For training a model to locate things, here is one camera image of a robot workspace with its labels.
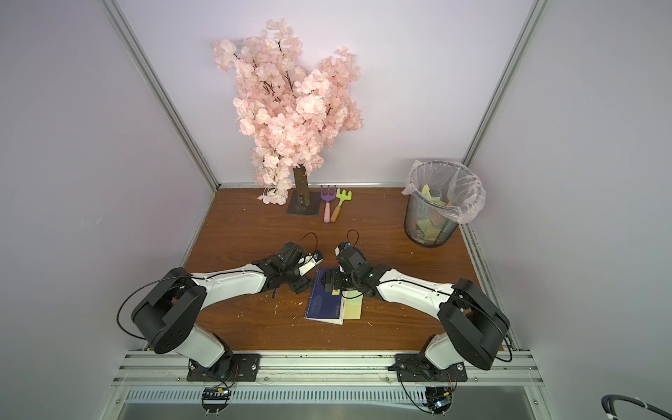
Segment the dark blue book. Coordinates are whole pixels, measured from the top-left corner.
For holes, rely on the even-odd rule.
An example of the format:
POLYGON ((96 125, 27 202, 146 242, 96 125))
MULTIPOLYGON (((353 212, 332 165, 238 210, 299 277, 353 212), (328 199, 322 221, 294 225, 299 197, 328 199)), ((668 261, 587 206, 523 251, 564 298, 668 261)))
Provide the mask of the dark blue book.
POLYGON ((343 311, 345 305, 342 303, 341 295, 334 295, 325 287, 325 276, 338 273, 336 268, 318 269, 311 287, 306 313, 306 320, 324 322, 334 325, 342 325, 343 311))

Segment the yellow sticky note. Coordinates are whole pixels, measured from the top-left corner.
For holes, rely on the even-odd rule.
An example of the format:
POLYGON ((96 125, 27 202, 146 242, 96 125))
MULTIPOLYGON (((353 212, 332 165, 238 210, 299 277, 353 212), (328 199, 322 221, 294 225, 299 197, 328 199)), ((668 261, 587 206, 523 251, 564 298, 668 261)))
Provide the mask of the yellow sticky note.
POLYGON ((349 297, 342 301, 342 318, 343 320, 359 320, 362 316, 362 297, 349 297))

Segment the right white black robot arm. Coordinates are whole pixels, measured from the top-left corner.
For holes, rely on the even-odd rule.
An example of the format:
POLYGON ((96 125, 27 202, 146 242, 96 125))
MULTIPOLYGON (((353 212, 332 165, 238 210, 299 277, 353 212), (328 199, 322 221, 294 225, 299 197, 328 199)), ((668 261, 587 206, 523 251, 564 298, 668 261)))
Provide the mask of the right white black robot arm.
POLYGON ((338 267, 320 279, 328 292, 356 291, 364 298, 408 306, 436 319, 444 333, 429 339, 420 360, 443 371, 467 362, 489 370, 508 337, 510 321, 474 282, 436 283, 386 265, 372 265, 355 246, 335 250, 338 267))

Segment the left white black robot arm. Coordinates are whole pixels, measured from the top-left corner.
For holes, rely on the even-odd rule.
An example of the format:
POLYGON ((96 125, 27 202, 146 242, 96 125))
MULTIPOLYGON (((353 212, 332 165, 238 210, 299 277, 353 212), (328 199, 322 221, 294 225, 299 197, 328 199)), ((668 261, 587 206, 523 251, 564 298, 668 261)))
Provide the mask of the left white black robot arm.
POLYGON ((286 243, 280 252, 236 269, 191 273, 183 267, 169 271, 148 285, 152 288, 131 312, 136 335, 157 355, 171 352, 187 357, 212 376, 228 358, 225 343, 197 325, 201 312, 215 304, 244 295, 275 291, 288 285, 296 293, 309 289, 308 273, 323 255, 309 253, 297 243, 286 243))

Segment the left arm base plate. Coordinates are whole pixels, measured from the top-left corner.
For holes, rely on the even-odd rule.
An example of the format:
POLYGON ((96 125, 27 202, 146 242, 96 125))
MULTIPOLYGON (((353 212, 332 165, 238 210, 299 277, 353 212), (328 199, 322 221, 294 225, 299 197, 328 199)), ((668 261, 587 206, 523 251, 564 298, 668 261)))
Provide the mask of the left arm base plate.
POLYGON ((187 381, 254 382, 257 379, 261 358, 260 353, 225 353, 211 367, 204 367, 196 360, 189 360, 187 381))

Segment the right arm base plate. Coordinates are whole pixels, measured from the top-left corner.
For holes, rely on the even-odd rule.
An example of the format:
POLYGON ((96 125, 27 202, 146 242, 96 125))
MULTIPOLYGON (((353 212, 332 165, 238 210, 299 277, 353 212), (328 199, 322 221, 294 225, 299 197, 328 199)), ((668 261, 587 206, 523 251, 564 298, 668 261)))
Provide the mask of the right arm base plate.
POLYGON ((439 369, 419 353, 397 353, 395 361, 387 367, 402 382, 466 383, 467 370, 463 362, 455 363, 446 369, 439 369))

